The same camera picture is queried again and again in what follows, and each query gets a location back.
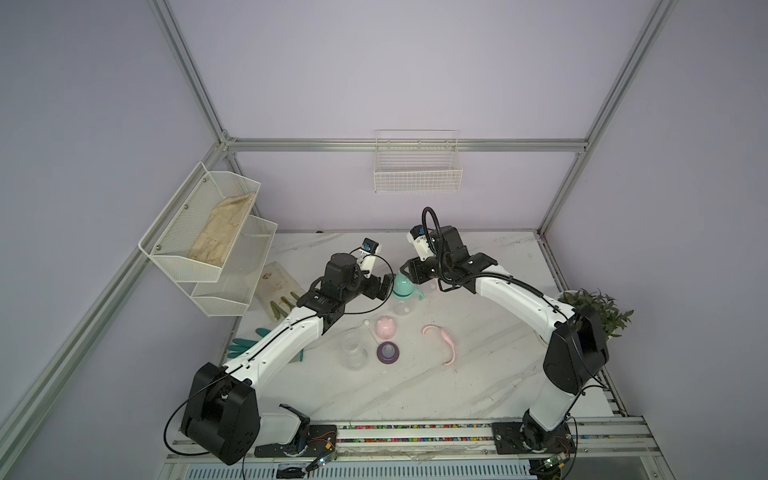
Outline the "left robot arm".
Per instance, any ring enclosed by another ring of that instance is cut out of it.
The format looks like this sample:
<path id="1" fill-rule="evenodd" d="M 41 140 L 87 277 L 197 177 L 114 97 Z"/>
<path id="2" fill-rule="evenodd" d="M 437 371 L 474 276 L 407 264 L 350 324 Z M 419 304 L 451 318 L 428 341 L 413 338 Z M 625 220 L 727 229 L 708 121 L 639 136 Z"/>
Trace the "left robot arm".
<path id="1" fill-rule="evenodd" d="M 395 271 L 374 275 L 377 258 L 376 254 L 332 255 L 324 275 L 266 337 L 222 366 L 202 366 L 179 407 L 181 432 L 226 465 L 265 445 L 283 447 L 289 455 L 303 453 L 309 443 L 310 418 L 287 404 L 268 410 L 259 405 L 260 397 L 275 374 L 346 313 L 349 302 L 360 295 L 381 301 L 389 298 Z"/>

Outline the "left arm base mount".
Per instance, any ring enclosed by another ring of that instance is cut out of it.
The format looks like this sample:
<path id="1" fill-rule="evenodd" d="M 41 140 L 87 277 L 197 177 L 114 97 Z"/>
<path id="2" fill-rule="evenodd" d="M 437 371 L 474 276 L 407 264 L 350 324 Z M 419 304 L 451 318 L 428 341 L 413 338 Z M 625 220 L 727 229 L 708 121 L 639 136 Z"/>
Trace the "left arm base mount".
<path id="1" fill-rule="evenodd" d="M 253 447 L 256 458 L 317 455 L 327 443 L 334 446 L 338 437 L 336 425 L 313 423 L 308 415 L 285 403 L 262 414 L 260 420 Z"/>

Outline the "teal bottle cap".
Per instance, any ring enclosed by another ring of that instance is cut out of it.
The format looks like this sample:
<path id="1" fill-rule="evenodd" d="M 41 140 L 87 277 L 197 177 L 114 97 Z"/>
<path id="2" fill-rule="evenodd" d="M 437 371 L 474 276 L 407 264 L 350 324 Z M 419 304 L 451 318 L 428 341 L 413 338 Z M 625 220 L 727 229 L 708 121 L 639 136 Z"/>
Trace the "teal bottle cap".
<path id="1" fill-rule="evenodd" d="M 392 285 L 392 294 L 400 299 L 407 299 L 417 293 L 413 282 L 403 273 L 395 275 Z"/>

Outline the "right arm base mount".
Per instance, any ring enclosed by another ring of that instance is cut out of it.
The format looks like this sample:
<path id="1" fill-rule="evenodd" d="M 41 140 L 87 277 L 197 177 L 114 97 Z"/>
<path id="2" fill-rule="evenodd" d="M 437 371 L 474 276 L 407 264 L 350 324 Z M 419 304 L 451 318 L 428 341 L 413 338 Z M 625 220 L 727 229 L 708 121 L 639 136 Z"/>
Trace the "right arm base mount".
<path id="1" fill-rule="evenodd" d="M 519 421 L 498 421 L 491 424 L 492 438 L 496 452 L 511 454 L 556 454 L 569 455 L 576 449 L 575 434 L 568 427 L 567 414 L 551 431 L 541 427 L 529 413 Z"/>

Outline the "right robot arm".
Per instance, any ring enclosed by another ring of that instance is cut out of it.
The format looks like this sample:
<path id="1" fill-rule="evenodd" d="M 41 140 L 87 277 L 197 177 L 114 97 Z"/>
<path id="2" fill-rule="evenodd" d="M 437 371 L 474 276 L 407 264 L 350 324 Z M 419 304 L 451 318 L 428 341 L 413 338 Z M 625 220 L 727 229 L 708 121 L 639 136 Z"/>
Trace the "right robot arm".
<path id="1" fill-rule="evenodd" d="M 523 416 L 523 431 L 554 432 L 587 382 L 609 360 L 600 314 L 592 307 L 577 308 L 543 293 L 485 253 L 470 253 L 459 231 L 442 226 L 431 207 L 422 210 L 420 223 L 407 238 L 416 256 L 400 272 L 412 283 L 436 280 L 444 293 L 465 289 L 512 313 L 546 341 L 546 381 Z"/>

